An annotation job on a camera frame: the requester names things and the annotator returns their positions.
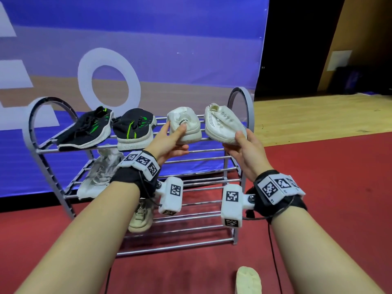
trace red carpet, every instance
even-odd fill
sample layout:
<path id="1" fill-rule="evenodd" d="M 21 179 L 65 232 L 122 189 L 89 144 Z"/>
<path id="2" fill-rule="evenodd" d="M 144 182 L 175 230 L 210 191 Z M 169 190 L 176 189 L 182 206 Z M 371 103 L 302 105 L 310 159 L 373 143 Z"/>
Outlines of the red carpet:
<path id="1" fill-rule="evenodd" d="M 392 133 L 282 145 L 266 151 L 272 165 L 291 174 L 307 193 L 305 202 L 317 222 L 391 293 Z M 3 213 L 0 223 L 0 285 L 1 292 L 8 294 L 17 289 L 69 220 L 61 207 L 50 207 Z M 109 294 L 233 293 L 235 272 L 243 265 L 257 270 L 264 294 L 279 293 L 265 222 L 245 222 L 237 246 L 118 259 Z M 278 268 L 283 293 L 292 293 L 280 257 Z"/>

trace shoe rack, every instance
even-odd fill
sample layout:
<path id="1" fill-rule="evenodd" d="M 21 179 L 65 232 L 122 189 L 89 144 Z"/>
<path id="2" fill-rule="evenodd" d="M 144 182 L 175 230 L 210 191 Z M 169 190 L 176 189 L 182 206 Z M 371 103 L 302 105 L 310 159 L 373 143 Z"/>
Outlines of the shoe rack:
<path id="1" fill-rule="evenodd" d="M 236 98 L 237 95 L 240 95 L 243 97 L 245 104 L 246 104 L 246 109 L 247 109 L 247 128 L 251 129 L 252 131 L 254 130 L 254 109 L 253 109 L 253 101 L 252 98 L 247 91 L 246 88 L 243 87 L 237 87 L 232 90 L 230 93 L 230 96 L 228 98 L 228 103 L 227 106 L 228 108 L 232 109 L 233 104 L 234 104 L 234 99 Z M 54 135 L 53 137 L 49 138 L 43 143 L 38 143 L 36 134 L 35 134 L 35 116 L 37 114 L 38 109 L 42 105 L 46 104 L 57 104 L 61 108 L 63 108 L 65 111 L 69 113 L 71 116 L 72 120 L 76 122 L 78 119 L 78 116 L 76 115 L 76 112 L 73 110 L 73 108 L 64 100 L 61 100 L 60 98 L 56 97 L 43 97 L 43 98 L 38 98 L 35 99 L 30 105 L 28 106 L 28 121 L 25 123 L 26 126 L 22 128 L 23 132 L 23 139 L 25 141 L 25 144 L 27 148 L 30 150 L 32 157 L 36 161 L 38 167 L 42 171 L 43 175 L 46 178 L 46 181 L 52 188 L 54 194 L 56 195 L 57 199 L 63 206 L 64 210 L 66 213 L 73 219 L 76 217 L 76 213 L 72 207 L 72 204 L 70 203 L 70 199 L 77 198 L 76 195 L 72 194 L 72 191 L 77 188 L 81 183 L 83 182 L 83 177 L 84 175 L 90 170 L 91 165 L 95 161 L 94 157 L 94 152 L 93 150 L 100 149 L 100 148 L 115 148 L 117 145 L 99 145 L 95 147 L 91 147 L 89 149 L 81 149 L 86 152 L 87 154 L 87 162 L 86 164 L 81 168 L 79 173 L 76 174 L 76 176 L 72 179 L 72 181 L 65 187 L 63 188 L 61 184 L 58 182 L 55 173 L 52 171 L 47 159 L 46 155 L 49 154 L 55 154 L 59 153 L 59 150 L 56 147 L 56 138 L 59 136 L 62 132 L 70 128 L 64 129 L 63 131 L 59 132 L 58 134 Z M 204 123 L 203 115 L 198 115 L 200 118 L 200 122 Z M 158 120 L 158 126 L 162 126 L 165 123 L 166 118 L 157 118 Z M 115 135 L 111 135 L 109 138 L 116 138 Z M 207 140 L 211 140 L 211 138 L 202 138 L 201 141 L 199 142 L 204 142 Z M 72 155 L 73 152 L 78 151 L 78 149 L 69 151 L 69 155 Z M 154 252 L 164 252 L 164 251 L 172 251 L 172 250 L 179 250 L 179 249 L 185 249 L 185 248 L 192 248 L 192 247 L 200 247 L 200 246 L 209 246 L 209 245 L 217 245 L 217 244 L 223 244 L 223 243 L 232 243 L 232 244 L 237 244 L 238 242 L 238 229 L 233 229 L 233 228 L 227 228 L 223 227 L 222 224 L 220 225 L 208 225 L 208 226 L 200 226 L 198 224 L 199 219 L 205 219 L 209 217 L 219 217 L 220 218 L 220 203 L 222 200 L 203 200 L 203 193 L 207 190 L 216 190 L 216 189 L 223 189 L 223 187 L 227 183 L 239 183 L 242 186 L 242 190 L 245 192 L 245 181 L 246 178 L 243 175 L 243 172 L 241 169 L 238 167 L 237 162 L 229 156 L 226 152 L 223 151 L 223 148 L 209 148 L 205 150 L 194 150 L 190 151 L 192 152 L 215 152 L 217 153 L 216 156 L 214 157 L 208 157 L 208 158 L 198 158 L 198 159 L 186 159 L 184 158 L 183 160 L 179 161 L 167 161 L 166 163 L 184 163 L 184 162 L 195 162 L 195 161 L 209 161 L 209 160 L 218 160 L 218 159 L 223 159 L 223 168 L 219 170 L 214 170 L 214 171 L 209 171 L 209 172 L 199 172 L 199 173 L 187 173 L 187 174 L 178 174 L 175 175 L 179 178 L 181 178 L 184 182 L 184 194 L 183 197 L 187 197 L 188 192 L 197 192 L 198 193 L 198 200 L 199 202 L 194 202 L 194 203 L 186 203 L 182 205 L 182 210 L 181 213 L 186 212 L 186 209 L 188 206 L 194 206 L 194 208 L 200 208 L 202 205 L 213 205 L 216 207 L 215 211 L 208 211 L 208 212 L 192 212 L 190 214 L 181 214 L 181 215 L 175 215 L 175 216 L 165 216 L 165 215 L 160 215 L 158 218 L 154 218 L 154 224 L 158 223 L 165 223 L 165 227 L 170 227 L 171 223 L 176 223 L 179 221 L 188 221 L 191 223 L 189 225 L 189 228 L 182 228 L 182 229 L 174 229 L 174 230 L 166 230 L 162 232 L 154 232 L 154 233 L 149 233 L 149 231 L 146 231 L 144 234 L 135 234 L 134 236 L 137 238 L 140 237 L 157 237 L 156 240 L 154 240 L 154 243 L 159 243 L 159 236 L 165 235 L 170 237 L 173 237 L 174 241 L 176 239 L 176 235 L 178 236 L 179 234 L 186 234 L 189 235 L 189 233 L 201 233 L 201 232 L 209 232 L 209 231 L 216 231 L 219 229 L 225 229 L 228 230 L 228 237 L 225 238 L 220 238 L 220 239 L 214 239 L 214 240 L 208 240 L 204 242 L 193 242 L 193 243 L 187 243 L 187 244 L 181 244 L 181 245 L 157 245 L 156 247 L 149 248 L 149 249 L 124 249 L 120 250 L 120 252 L 117 253 L 117 257 L 125 257 L 125 256 L 133 256 L 133 255 L 140 255 L 140 254 L 149 254 L 149 253 L 154 253 Z M 232 160 L 233 162 L 233 167 L 228 167 L 228 161 Z M 227 173 L 229 171 L 237 171 L 238 172 L 238 177 L 235 179 L 228 179 Z M 165 179 L 168 176 L 160 176 L 158 179 Z M 125 236 L 125 238 L 132 238 L 133 235 Z"/>

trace white circle graphic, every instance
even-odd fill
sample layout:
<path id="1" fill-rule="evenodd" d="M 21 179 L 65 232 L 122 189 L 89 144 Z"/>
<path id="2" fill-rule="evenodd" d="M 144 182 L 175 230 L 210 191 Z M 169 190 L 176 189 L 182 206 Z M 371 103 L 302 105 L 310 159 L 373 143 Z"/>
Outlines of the white circle graphic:
<path id="1" fill-rule="evenodd" d="M 92 89 L 92 75 L 98 67 L 104 65 L 120 71 L 128 84 L 127 100 L 120 106 L 111 107 L 103 104 Z M 129 109 L 139 106 L 141 88 L 138 76 L 127 59 L 111 49 L 101 47 L 92 49 L 81 58 L 78 67 L 78 83 L 81 95 L 92 110 L 104 106 L 113 110 L 115 116 L 122 116 Z"/>

